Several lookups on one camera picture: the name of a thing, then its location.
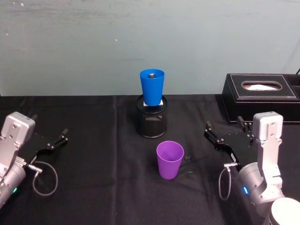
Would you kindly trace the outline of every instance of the black mesh pencil holder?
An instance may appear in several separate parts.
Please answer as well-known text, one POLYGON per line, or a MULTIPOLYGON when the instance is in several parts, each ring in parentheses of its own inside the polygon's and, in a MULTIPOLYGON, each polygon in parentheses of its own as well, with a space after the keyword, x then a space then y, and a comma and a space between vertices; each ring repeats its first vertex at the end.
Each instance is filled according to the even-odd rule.
POLYGON ((162 105, 145 106, 141 95, 136 101, 137 108, 137 132, 148 138, 163 135, 167 130, 167 100, 162 96, 162 105))

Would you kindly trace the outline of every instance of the blue cup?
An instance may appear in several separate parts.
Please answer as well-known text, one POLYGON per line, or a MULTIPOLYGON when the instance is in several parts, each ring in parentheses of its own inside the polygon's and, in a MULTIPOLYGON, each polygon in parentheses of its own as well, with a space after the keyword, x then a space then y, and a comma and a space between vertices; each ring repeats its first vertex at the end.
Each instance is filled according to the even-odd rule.
POLYGON ((144 102, 149 106, 160 104, 165 73, 159 69, 146 69, 140 73, 144 102))

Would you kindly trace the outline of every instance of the blue led light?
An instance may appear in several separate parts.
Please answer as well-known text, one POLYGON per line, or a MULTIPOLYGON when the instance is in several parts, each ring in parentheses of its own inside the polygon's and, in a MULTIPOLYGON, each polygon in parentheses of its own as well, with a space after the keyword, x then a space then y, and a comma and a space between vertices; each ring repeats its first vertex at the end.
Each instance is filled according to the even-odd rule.
POLYGON ((248 189, 245 186, 243 187, 243 190, 244 190, 245 194, 247 194, 247 195, 249 194, 248 189))

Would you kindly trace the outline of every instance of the purple cup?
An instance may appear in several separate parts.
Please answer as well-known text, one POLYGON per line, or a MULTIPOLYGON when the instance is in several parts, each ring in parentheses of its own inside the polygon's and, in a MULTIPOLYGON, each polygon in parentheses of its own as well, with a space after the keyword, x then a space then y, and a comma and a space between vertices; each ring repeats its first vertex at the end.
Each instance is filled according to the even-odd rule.
POLYGON ((177 142, 161 142, 156 148, 158 170, 162 178, 170 180, 176 177, 184 155, 183 147, 177 142))

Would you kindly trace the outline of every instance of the plastic cup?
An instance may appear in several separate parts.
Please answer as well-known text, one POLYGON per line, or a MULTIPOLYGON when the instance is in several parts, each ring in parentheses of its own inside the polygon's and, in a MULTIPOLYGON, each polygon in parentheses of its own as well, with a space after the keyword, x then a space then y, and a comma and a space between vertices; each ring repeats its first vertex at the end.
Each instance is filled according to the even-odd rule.
POLYGON ((140 73, 144 102, 149 106, 160 104, 165 73, 159 69, 146 69, 140 73))
POLYGON ((183 147, 177 142, 161 142, 156 148, 158 170, 162 178, 170 180, 176 177, 184 155, 183 147))

